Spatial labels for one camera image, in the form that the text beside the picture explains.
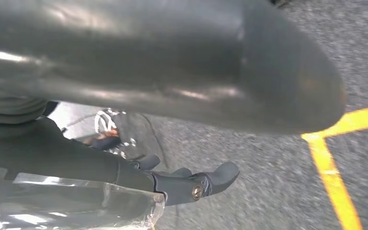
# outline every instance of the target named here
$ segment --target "asphalt ground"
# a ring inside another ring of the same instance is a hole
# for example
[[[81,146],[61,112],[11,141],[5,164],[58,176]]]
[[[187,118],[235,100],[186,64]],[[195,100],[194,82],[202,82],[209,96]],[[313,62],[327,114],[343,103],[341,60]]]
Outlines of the asphalt ground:
[[[293,0],[281,10],[316,40],[339,68],[349,94],[347,112],[368,108],[368,0]],[[62,103],[51,118],[62,127],[97,109]],[[149,150],[161,157],[160,170],[213,170],[224,161],[233,161],[241,169],[238,180],[224,193],[166,208],[157,229],[343,229],[311,150],[300,136],[241,133],[148,117],[161,143],[162,152],[156,147]],[[70,128],[67,136],[92,132],[93,121],[87,120]],[[144,138],[154,138],[146,132],[141,141],[154,143]],[[361,226],[368,230],[368,129],[325,141]],[[345,229],[358,227],[352,223]]]

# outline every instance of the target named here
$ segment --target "yellow painted line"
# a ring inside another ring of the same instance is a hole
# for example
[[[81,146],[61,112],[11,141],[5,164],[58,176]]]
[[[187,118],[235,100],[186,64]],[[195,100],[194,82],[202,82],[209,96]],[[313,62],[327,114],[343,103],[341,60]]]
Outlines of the yellow painted line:
[[[325,138],[363,129],[368,129],[368,108],[345,114],[329,129],[301,135],[308,142],[318,173],[344,230],[363,228],[334,158],[326,146]]]
[[[368,108],[345,114],[334,126],[318,134],[330,137],[363,129],[368,129]]]
[[[318,173],[342,228],[344,230],[362,230],[355,206],[335,166],[332,154],[326,147],[325,139],[311,140],[309,146]]]

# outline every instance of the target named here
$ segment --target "gray pavement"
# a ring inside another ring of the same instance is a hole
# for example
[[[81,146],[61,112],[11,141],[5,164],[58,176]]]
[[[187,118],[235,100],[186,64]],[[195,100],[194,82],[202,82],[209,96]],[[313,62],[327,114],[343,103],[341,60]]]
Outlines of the gray pavement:
[[[349,93],[347,111],[368,107],[368,0],[293,0],[282,10],[338,66]],[[62,127],[96,110],[63,103],[51,117]],[[166,208],[157,229],[341,229],[300,137],[233,132],[150,115],[149,119],[161,143],[162,152],[153,152],[162,158],[159,169],[212,170],[228,160],[241,169],[226,192]],[[90,134],[92,124],[83,122],[67,136]],[[368,130],[328,138],[327,143],[368,230]]]

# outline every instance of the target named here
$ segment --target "leather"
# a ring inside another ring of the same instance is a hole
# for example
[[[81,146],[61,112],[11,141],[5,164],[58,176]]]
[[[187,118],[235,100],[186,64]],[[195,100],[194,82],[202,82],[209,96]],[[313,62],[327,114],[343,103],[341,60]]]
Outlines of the leather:
[[[2,98],[291,134],[330,127],[346,101],[326,55],[265,0],[0,0]],[[4,110],[0,123],[41,114]]]

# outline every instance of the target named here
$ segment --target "clear plastic bag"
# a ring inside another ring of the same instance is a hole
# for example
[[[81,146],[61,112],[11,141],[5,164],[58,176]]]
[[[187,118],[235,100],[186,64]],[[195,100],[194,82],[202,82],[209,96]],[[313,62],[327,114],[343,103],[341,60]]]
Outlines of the clear plastic bag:
[[[164,210],[162,194],[114,184],[0,169],[0,230],[148,230]]]

